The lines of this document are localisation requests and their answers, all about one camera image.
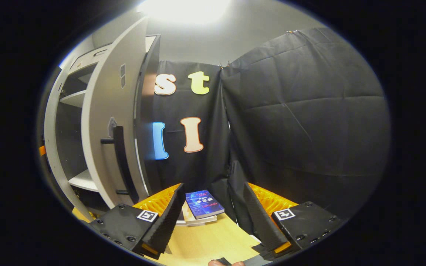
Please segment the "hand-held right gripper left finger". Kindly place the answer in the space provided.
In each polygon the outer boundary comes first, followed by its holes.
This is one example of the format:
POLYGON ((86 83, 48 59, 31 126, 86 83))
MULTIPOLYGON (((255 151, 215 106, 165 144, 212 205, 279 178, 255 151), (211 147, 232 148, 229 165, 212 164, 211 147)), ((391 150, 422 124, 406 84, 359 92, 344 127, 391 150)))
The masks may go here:
POLYGON ((90 222, 89 227, 125 250, 159 259, 167 249, 184 202, 184 184, 179 183, 133 206, 119 204, 90 222))

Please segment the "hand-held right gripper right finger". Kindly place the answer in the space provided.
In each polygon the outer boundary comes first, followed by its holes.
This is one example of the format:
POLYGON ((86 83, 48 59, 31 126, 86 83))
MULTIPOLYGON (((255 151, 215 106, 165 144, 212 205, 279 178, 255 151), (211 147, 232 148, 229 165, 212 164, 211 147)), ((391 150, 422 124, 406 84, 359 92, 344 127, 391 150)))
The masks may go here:
POLYGON ((311 201, 297 204, 246 182, 243 195, 261 243, 261 256, 275 260, 315 246, 329 237, 345 219, 311 201))

